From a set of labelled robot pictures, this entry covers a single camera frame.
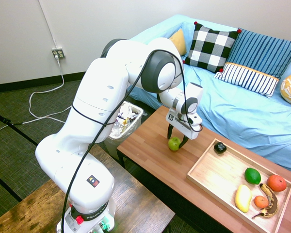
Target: trash can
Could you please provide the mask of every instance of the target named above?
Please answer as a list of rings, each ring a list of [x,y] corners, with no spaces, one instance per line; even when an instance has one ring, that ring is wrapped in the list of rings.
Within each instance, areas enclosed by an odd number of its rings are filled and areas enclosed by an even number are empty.
[[[109,154],[119,160],[116,148],[121,145],[122,142],[125,141],[126,138],[128,138],[140,125],[141,125],[141,117],[144,113],[144,110],[130,102],[124,101],[123,105],[127,105],[128,107],[131,107],[131,110],[133,113],[137,113],[138,116],[134,119],[134,121],[124,129],[123,132],[121,132],[119,135],[112,135],[112,133],[109,135],[107,139],[104,140],[104,143],[106,145],[106,148],[109,152]]]

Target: power outlet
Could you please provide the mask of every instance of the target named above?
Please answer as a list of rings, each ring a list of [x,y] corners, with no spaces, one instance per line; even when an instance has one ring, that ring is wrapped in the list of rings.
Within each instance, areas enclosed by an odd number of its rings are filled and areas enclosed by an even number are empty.
[[[52,53],[53,53],[54,57],[56,55],[58,55],[59,59],[65,58],[65,55],[64,55],[64,52],[63,52],[63,48],[52,49]]]

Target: green apple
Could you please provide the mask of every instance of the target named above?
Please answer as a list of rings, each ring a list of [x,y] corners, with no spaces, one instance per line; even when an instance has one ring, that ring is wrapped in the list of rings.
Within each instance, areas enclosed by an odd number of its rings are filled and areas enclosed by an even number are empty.
[[[181,140],[177,137],[172,137],[168,140],[168,147],[171,150],[178,150]]]

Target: light blue couch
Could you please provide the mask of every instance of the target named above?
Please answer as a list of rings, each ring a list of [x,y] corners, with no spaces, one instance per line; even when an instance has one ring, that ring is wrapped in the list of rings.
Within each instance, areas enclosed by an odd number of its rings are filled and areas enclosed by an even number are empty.
[[[220,31],[236,31],[236,28],[211,23],[187,16],[175,15],[132,38],[149,43],[157,37],[170,38],[182,28],[188,55],[194,34],[194,22]],[[214,78],[214,73],[198,67],[184,65],[185,82],[193,82],[204,88],[197,113],[203,126],[229,140],[279,164],[291,171],[291,104],[280,95],[280,85],[291,74],[291,63],[281,77],[273,96],[265,96],[240,86]],[[130,96],[154,109],[161,104],[156,94],[134,88]]]

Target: banana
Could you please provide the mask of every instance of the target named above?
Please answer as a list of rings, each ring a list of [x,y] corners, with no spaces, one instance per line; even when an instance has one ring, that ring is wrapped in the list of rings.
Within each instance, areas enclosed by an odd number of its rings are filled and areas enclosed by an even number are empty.
[[[259,214],[253,216],[252,219],[254,219],[257,216],[272,217],[276,214],[279,208],[277,197],[275,196],[275,193],[271,190],[271,188],[263,183],[260,183],[259,186],[267,196],[268,206],[262,209]]]

